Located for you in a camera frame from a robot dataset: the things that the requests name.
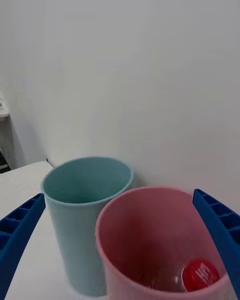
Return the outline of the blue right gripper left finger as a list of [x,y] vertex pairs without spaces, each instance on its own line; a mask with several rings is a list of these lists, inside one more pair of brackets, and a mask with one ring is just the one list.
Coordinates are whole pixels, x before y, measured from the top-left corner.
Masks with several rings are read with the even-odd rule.
[[39,193],[0,220],[0,299],[5,299],[29,239],[46,208]]

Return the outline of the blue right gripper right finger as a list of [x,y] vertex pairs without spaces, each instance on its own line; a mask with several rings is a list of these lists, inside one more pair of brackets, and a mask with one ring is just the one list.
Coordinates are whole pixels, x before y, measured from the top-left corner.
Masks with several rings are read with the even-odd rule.
[[192,204],[203,220],[239,298],[240,216],[200,189],[194,190]]

